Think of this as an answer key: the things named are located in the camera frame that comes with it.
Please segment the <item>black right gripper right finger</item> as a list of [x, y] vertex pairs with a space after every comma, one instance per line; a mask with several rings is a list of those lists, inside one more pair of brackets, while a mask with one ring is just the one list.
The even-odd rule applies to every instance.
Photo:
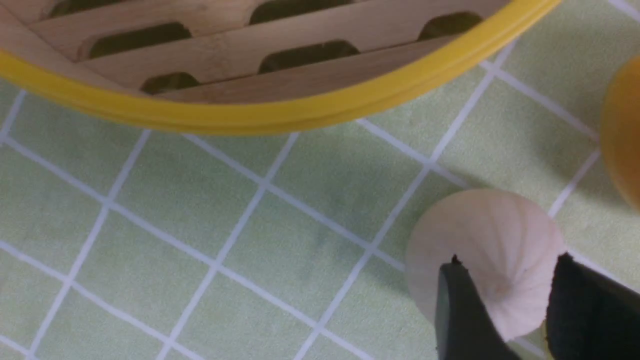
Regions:
[[545, 333], [555, 360], [637, 360], [639, 294], [565, 253], [554, 269]]

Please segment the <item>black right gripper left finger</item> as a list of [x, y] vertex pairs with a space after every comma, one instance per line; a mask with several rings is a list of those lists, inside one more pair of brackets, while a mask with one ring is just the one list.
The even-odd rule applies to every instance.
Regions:
[[439, 360], [520, 358], [499, 335], [457, 255], [439, 267], [435, 332]]

